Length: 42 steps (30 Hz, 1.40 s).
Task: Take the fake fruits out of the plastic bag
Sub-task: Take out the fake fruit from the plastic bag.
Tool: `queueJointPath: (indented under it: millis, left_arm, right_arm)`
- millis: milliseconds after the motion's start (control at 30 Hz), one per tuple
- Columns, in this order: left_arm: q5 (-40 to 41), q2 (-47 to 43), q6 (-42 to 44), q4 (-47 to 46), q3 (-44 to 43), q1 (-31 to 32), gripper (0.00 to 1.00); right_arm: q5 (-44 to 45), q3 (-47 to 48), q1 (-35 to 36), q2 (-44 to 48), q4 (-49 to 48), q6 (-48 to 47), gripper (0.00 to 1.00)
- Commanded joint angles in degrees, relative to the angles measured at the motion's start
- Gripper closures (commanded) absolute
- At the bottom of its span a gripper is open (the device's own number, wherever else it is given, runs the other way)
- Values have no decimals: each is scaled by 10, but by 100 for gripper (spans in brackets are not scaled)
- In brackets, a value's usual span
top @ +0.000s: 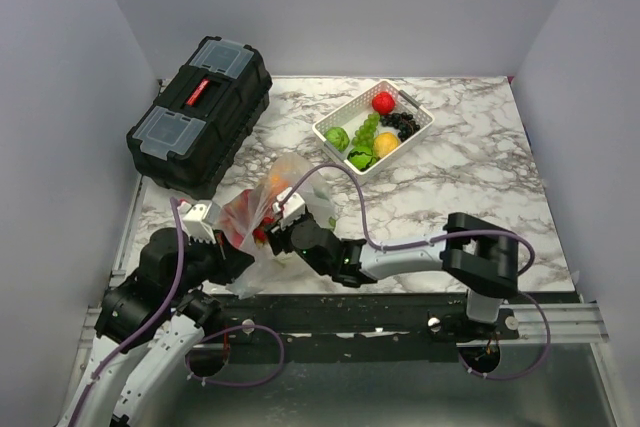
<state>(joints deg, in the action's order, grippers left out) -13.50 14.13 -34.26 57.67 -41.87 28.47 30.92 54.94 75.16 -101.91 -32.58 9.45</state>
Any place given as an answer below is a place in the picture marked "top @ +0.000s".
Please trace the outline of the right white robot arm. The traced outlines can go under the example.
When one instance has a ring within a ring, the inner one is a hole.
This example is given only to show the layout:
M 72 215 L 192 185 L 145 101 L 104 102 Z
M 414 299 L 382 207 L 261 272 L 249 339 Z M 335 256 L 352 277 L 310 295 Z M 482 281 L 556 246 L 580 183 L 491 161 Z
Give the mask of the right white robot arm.
M 442 271 L 467 287 L 460 326 L 480 339 L 496 327 L 500 305 L 519 293 L 519 245 L 515 233 L 476 217 L 453 213 L 442 233 L 373 246 L 344 240 L 309 213 L 278 219 L 266 228 L 274 254 L 295 253 L 320 276 L 349 288 L 419 272 Z

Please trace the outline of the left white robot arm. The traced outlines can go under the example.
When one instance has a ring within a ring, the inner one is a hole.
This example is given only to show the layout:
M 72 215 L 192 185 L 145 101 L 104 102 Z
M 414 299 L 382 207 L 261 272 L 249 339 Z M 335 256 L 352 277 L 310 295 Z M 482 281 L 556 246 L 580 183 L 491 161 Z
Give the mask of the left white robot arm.
M 180 228 L 153 233 L 137 268 L 103 297 L 86 370 L 59 425 L 132 425 L 173 366 L 226 327 L 201 285 L 230 284 L 253 262 L 220 231 L 206 241 Z

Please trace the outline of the green fake watermelon ball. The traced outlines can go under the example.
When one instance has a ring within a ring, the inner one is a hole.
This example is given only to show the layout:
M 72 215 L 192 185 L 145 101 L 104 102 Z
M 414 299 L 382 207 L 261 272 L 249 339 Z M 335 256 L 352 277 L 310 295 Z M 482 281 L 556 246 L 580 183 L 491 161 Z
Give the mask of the green fake watermelon ball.
M 350 162 L 358 171 L 364 172 L 374 166 L 377 163 L 378 158 L 369 146 L 358 145 L 349 151 L 347 161 Z

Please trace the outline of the clear plastic bag of fruits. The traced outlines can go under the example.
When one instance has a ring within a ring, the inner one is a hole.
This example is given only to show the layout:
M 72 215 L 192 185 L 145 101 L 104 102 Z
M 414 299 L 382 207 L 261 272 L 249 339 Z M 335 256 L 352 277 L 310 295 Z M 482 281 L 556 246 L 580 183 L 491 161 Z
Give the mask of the clear plastic bag of fruits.
M 272 164 L 253 188 L 242 191 L 222 207 L 216 227 L 234 248 L 254 258 L 254 263 L 229 284 L 229 290 L 238 297 L 251 297 L 265 290 L 280 273 L 291 271 L 272 253 L 265 227 L 274 219 L 277 196 L 311 168 L 311 162 L 302 156 L 287 153 Z

